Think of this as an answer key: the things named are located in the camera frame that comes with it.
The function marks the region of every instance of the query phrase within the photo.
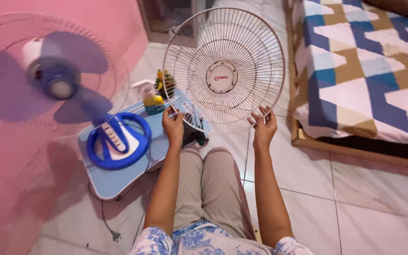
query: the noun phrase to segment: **patterned shirt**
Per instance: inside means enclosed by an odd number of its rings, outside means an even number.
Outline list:
[[[198,221],[176,230],[172,239],[157,227],[144,229],[128,254],[313,255],[293,237],[282,238],[273,249],[256,241],[235,238],[209,221]]]

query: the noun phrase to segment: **blue ring handle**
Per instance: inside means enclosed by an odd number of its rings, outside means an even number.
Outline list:
[[[99,158],[95,154],[95,143],[97,139],[99,139],[99,131],[98,129],[101,127],[98,127],[97,129],[94,129],[89,133],[88,137],[88,145],[86,147],[88,157],[89,159],[98,167],[106,170],[119,170],[122,168],[129,167],[136,163],[139,159],[141,159],[144,154],[146,154],[147,150],[149,149],[150,142],[152,141],[152,131],[150,129],[149,124],[145,119],[140,117],[137,114],[134,113],[116,113],[116,116],[120,120],[132,120],[136,123],[138,123],[141,128],[144,130],[144,135],[136,132],[133,130],[130,126],[128,125],[123,125],[123,127],[136,139],[139,141],[139,145],[136,148],[136,150],[130,154],[128,157],[119,159],[119,160],[113,160],[110,157],[110,152],[108,149],[108,145],[106,144],[105,140],[102,140],[102,148],[103,148],[103,159]]]

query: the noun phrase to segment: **bed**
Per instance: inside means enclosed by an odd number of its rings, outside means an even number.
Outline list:
[[[291,110],[298,121],[293,143],[333,151],[342,145],[348,154],[388,161],[405,158],[380,153],[398,145],[408,149],[408,18],[361,0],[286,5]],[[341,142],[354,139],[364,145]],[[366,152],[374,147],[369,141],[379,149]]]

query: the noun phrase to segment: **purple fan blade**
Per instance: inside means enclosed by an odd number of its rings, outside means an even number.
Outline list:
[[[64,102],[54,113],[54,119],[62,124],[75,124],[105,120],[113,104],[92,89],[81,86],[77,94]]]
[[[27,121],[54,103],[28,83],[25,71],[12,55],[0,52],[0,119]]]
[[[48,34],[42,44],[42,57],[70,61],[80,72],[105,73],[108,61],[105,53],[91,39],[79,34],[56,31]]]

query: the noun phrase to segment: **mattress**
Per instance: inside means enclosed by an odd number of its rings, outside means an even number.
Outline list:
[[[289,4],[304,131],[408,144],[408,18],[361,0]]]

